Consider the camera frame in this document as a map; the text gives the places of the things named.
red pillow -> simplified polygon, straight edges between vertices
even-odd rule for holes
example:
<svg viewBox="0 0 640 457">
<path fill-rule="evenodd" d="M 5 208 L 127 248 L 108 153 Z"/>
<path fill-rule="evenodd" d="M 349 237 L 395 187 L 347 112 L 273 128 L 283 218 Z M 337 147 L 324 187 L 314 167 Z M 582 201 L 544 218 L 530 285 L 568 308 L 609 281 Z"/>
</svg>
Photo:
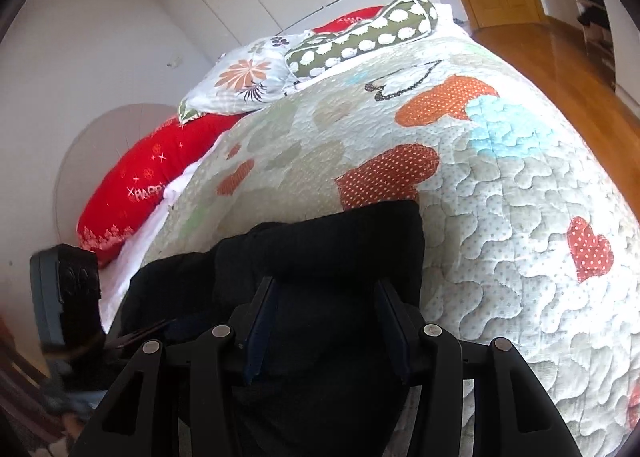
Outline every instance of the red pillow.
<svg viewBox="0 0 640 457">
<path fill-rule="evenodd" d="M 80 247 L 96 253 L 101 266 L 116 258 L 124 241 L 162 200 L 164 187 L 243 115 L 205 114 L 183 126 L 175 116 L 133 145 L 82 211 L 77 228 Z"/>
<path fill-rule="evenodd" d="M 351 24 L 355 24 L 361 20 L 375 17 L 383 6 L 372 6 L 370 8 L 362 8 L 351 13 L 347 13 L 341 17 L 332 20 L 321 28 L 312 30 L 314 33 L 340 33 L 346 30 Z"/>
</svg>

quilted bedspread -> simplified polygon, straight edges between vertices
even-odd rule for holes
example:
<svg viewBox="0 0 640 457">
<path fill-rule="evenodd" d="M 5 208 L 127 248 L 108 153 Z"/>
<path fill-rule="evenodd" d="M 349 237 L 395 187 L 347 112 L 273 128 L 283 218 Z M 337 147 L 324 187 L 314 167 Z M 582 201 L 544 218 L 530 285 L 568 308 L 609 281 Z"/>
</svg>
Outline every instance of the quilted bedspread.
<svg viewBox="0 0 640 457">
<path fill-rule="evenodd" d="M 511 339 L 583 455 L 615 453 L 640 408 L 638 222 L 558 109 L 466 36 L 393 47 L 240 121 L 146 262 L 388 199 L 420 204 L 425 320 Z M 470 455 L 472 383 L 464 405 Z"/>
</svg>

silver bolt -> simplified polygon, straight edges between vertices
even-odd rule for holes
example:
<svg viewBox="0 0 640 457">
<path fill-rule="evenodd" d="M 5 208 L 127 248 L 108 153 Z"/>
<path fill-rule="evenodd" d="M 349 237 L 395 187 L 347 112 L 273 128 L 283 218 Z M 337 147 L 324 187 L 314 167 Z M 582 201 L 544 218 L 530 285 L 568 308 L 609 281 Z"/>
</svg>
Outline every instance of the silver bolt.
<svg viewBox="0 0 640 457">
<path fill-rule="evenodd" d="M 511 350 L 511 347 L 513 347 L 513 345 L 507 338 L 496 338 L 495 347 L 503 352 L 508 352 Z"/>
<path fill-rule="evenodd" d="M 231 334 L 231 328 L 228 325 L 218 325 L 213 328 L 211 334 L 216 338 L 224 338 Z"/>
<path fill-rule="evenodd" d="M 433 338 L 437 338 L 442 334 L 442 328 L 439 325 L 435 325 L 434 323 L 428 323 L 422 330 L 427 336 L 431 336 Z"/>
<path fill-rule="evenodd" d="M 154 352 L 158 352 L 159 348 L 160 344 L 156 340 L 151 340 L 142 345 L 142 352 L 144 354 L 153 354 Z"/>
</svg>

round headboard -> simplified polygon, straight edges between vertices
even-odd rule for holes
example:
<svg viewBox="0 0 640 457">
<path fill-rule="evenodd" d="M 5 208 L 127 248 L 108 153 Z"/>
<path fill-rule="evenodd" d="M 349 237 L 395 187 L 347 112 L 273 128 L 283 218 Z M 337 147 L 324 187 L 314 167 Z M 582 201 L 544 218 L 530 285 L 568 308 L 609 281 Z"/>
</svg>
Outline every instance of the round headboard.
<svg viewBox="0 0 640 457">
<path fill-rule="evenodd" d="M 66 151 L 54 190 L 60 242 L 78 245 L 82 209 L 107 172 L 135 144 L 175 114 L 175 107 L 133 104 L 113 109 L 86 127 Z"/>
</svg>

